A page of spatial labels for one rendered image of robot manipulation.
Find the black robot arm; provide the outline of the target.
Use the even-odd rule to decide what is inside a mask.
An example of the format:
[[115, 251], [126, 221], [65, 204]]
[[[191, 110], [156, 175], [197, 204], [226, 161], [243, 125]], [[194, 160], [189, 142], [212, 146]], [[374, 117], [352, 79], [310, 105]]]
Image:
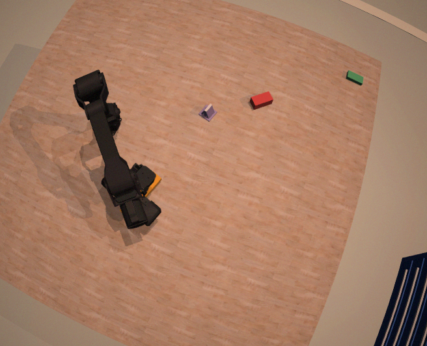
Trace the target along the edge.
[[[106, 102], [109, 92], [103, 72], [96, 70], [75, 79], [73, 88], [78, 105], [91, 122], [102, 154], [105, 163], [105, 188], [110, 199], [115, 207], [120, 205], [128, 229], [145, 225], [148, 219], [139, 198], [147, 194], [148, 188], [155, 181], [156, 173], [137, 163], [130, 169], [119, 155], [113, 135], [118, 131], [122, 118], [116, 102]], [[85, 105], [86, 101], [89, 104]]]

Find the orange bar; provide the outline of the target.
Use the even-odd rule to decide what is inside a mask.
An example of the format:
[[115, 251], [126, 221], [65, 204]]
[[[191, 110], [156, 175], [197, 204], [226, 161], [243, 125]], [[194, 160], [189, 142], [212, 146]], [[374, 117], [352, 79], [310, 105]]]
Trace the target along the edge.
[[147, 194], [145, 195], [146, 197], [150, 194], [150, 192], [156, 188], [156, 186], [158, 185], [158, 183], [161, 181], [161, 178], [156, 174], [156, 178], [153, 184], [151, 184], [151, 186], [148, 188]]

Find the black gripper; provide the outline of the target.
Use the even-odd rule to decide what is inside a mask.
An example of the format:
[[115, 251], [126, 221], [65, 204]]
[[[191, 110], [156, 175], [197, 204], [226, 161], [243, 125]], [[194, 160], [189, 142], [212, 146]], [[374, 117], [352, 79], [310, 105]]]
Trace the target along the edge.
[[[102, 178], [102, 186], [105, 187], [104, 179], [105, 177]], [[139, 199], [141, 199], [141, 203], [143, 204], [143, 208], [148, 219], [148, 223], [145, 225], [150, 226], [156, 220], [156, 217], [161, 214], [161, 208], [153, 203], [153, 201], [150, 201], [146, 196], [142, 196]]]

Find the green rectangular block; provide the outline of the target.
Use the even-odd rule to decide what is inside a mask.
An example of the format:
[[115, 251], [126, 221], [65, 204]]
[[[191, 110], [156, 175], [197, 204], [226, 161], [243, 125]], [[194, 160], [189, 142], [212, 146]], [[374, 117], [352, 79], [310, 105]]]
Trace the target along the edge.
[[354, 83], [357, 83], [358, 85], [362, 85], [364, 78], [362, 76], [357, 75], [356, 73], [348, 70], [346, 79], [348, 79]]

